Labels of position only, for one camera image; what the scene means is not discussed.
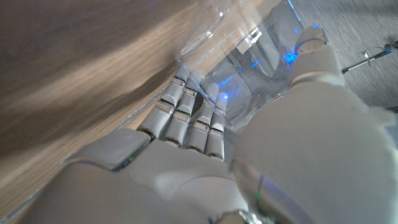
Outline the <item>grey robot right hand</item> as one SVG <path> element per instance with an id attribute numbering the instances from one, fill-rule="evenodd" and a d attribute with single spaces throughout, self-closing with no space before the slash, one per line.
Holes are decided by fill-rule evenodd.
<path id="1" fill-rule="evenodd" d="M 321 27 L 298 38 L 289 90 L 263 106 L 223 162 L 120 129 L 66 161 L 22 223 L 396 223 L 394 115 L 344 85 Z"/>

